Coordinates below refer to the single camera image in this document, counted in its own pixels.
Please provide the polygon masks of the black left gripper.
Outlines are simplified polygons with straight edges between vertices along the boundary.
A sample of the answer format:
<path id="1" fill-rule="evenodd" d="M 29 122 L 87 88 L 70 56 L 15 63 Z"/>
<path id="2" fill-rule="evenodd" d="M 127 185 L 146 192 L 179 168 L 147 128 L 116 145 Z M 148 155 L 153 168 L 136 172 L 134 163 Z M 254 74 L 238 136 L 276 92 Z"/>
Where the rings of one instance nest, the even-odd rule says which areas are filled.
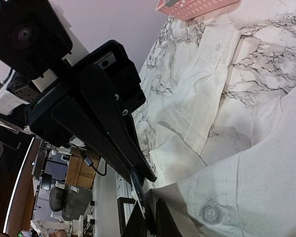
<path id="1" fill-rule="evenodd" d="M 80 139 L 128 182 L 132 168 L 155 181 L 131 116 L 146 100 L 140 83 L 123 45 L 110 40 L 28 105 L 26 123 L 56 147 L 66 146 L 73 137 Z"/>

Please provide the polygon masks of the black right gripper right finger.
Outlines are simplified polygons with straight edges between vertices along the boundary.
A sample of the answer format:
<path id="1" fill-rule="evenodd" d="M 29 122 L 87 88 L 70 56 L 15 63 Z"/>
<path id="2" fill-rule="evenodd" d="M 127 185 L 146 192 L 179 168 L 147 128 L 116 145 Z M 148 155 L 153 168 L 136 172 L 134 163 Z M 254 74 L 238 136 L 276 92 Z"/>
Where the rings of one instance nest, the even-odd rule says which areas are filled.
<path id="1" fill-rule="evenodd" d="M 157 237 L 182 237 L 165 199 L 158 199 L 155 211 Z"/>

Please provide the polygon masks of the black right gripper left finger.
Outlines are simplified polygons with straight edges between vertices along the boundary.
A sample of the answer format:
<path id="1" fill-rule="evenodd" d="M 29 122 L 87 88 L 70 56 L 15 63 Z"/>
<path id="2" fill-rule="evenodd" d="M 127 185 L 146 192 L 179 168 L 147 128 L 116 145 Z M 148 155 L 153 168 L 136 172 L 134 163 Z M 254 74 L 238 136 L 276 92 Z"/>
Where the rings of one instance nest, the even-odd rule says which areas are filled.
<path id="1" fill-rule="evenodd" d="M 122 237 L 147 237 L 147 232 L 146 221 L 143 218 L 139 204 L 136 203 Z"/>

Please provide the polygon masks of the white button shirt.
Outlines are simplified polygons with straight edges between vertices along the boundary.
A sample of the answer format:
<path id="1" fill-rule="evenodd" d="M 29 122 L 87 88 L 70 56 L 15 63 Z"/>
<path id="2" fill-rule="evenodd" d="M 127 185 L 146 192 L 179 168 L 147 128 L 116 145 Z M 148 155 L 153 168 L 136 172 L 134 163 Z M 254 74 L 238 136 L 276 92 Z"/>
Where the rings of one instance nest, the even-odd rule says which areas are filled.
<path id="1" fill-rule="evenodd" d="M 296 86 L 242 116 L 221 108 L 240 32 L 206 27 L 150 152 L 185 237 L 296 237 Z"/>

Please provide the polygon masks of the blue round brooch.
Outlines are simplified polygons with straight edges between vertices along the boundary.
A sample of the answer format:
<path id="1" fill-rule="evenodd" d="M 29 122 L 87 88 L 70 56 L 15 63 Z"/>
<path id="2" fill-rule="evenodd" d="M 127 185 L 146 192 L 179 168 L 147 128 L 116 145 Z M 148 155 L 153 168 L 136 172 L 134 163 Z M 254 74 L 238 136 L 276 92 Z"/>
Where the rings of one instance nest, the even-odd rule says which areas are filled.
<path id="1" fill-rule="evenodd" d="M 152 232 L 155 229 L 155 221 L 153 211 L 151 209 L 151 201 L 148 198 L 148 183 L 134 167 L 132 167 L 130 171 L 130 178 L 143 218 L 146 221 L 147 228 Z"/>

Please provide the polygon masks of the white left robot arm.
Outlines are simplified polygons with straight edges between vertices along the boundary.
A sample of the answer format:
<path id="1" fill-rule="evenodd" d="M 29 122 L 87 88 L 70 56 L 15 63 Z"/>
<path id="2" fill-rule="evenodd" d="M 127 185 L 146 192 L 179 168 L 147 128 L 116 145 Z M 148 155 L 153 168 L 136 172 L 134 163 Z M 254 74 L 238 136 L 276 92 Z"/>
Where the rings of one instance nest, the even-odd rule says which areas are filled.
<path id="1" fill-rule="evenodd" d="M 134 63 L 110 40 L 74 66 L 56 61 L 58 78 L 43 92 L 20 74 L 0 89 L 0 119 L 60 147 L 79 139 L 126 181 L 156 176 L 138 142 L 132 113 L 146 100 Z"/>

